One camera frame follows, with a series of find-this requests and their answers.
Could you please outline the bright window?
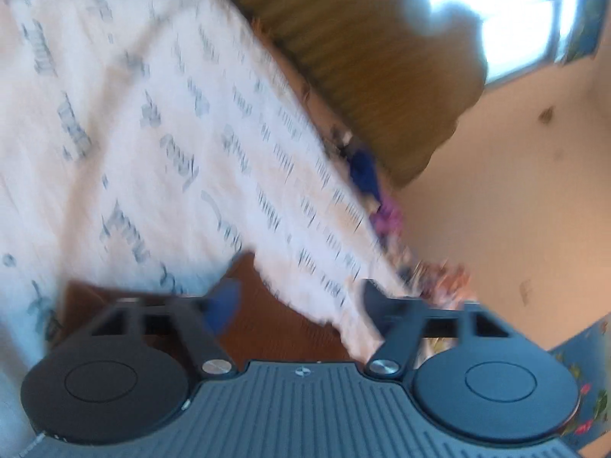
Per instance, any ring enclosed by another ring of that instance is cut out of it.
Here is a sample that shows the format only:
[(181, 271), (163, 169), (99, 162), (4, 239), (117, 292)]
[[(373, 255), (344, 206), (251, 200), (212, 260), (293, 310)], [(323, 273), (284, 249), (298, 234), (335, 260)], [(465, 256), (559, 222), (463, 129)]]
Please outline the bright window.
[(487, 83), (537, 67), (595, 55), (610, 0), (429, 0), (432, 10), (460, 4), (482, 21)]

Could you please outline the white script-print bedspread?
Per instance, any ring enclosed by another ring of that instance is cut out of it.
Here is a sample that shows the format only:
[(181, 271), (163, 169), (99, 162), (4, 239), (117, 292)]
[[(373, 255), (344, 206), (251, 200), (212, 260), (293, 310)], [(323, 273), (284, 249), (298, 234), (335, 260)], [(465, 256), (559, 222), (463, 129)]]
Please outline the white script-print bedspread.
[(365, 211), (230, 0), (1, 0), (1, 453), (71, 279), (201, 295), (240, 252), (352, 357), (399, 296)]

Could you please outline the pile of pastel clothes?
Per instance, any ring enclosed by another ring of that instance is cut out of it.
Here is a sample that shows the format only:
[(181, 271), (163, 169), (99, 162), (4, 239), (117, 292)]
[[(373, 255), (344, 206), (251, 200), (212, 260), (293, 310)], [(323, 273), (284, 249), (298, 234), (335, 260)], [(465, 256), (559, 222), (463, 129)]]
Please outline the pile of pastel clothes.
[(447, 261), (420, 261), (412, 269), (408, 285), (412, 293), (436, 308), (458, 310), (465, 303), (478, 302), (469, 272), (463, 265)]

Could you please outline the purple garment on bed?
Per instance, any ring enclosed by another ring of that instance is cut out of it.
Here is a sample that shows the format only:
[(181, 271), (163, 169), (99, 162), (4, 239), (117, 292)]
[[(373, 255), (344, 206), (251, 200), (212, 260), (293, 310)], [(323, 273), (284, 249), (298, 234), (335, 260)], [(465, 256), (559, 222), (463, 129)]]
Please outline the purple garment on bed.
[(385, 198), (378, 210), (370, 215), (372, 228), (380, 241), (403, 234), (403, 213), (390, 197)]

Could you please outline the blue cloth on bed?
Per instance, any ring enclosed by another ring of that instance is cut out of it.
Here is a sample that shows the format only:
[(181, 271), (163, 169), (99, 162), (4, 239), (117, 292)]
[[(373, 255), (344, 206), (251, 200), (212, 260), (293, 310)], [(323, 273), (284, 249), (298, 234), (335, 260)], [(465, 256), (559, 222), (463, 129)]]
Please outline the blue cloth on bed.
[(382, 196), (375, 160), (370, 152), (364, 148), (357, 148), (348, 156), (349, 175), (352, 183), (365, 197), (372, 197), (378, 204), (382, 203)]

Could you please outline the olive green padded headboard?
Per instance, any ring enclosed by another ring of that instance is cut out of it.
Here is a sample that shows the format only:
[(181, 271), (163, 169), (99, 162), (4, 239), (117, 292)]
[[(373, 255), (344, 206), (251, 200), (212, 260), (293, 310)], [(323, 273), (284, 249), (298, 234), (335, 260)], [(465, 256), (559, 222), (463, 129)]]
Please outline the olive green padded headboard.
[(483, 23), (463, 4), (232, 1), (269, 29), (396, 186), (426, 169), (483, 93)]

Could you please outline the floral print curtain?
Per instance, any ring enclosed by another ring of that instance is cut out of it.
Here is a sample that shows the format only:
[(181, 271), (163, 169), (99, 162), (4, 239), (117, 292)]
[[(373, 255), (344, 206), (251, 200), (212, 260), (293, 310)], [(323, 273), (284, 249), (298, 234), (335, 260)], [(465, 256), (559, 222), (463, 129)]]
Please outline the floral print curtain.
[(610, 315), (550, 350), (577, 382), (580, 404), (563, 431), (564, 442), (581, 451), (610, 432)]

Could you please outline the brown knit sweater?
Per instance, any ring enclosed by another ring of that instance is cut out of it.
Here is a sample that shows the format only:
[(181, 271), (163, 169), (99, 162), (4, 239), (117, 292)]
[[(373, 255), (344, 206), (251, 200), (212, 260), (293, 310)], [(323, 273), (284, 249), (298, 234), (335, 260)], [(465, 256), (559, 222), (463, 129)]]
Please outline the brown knit sweater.
[[(241, 291), (235, 315), (218, 333), (218, 341), (239, 368), (251, 360), (333, 362), (351, 359), (333, 325), (316, 324), (273, 296), (255, 268), (255, 254), (246, 252), (234, 258), (224, 278), (239, 280)], [(168, 294), (108, 289), (71, 280), (62, 294), (61, 328), (51, 345), (63, 343), (103, 308), (129, 297), (142, 300), (146, 306), (157, 306), (170, 298)]]

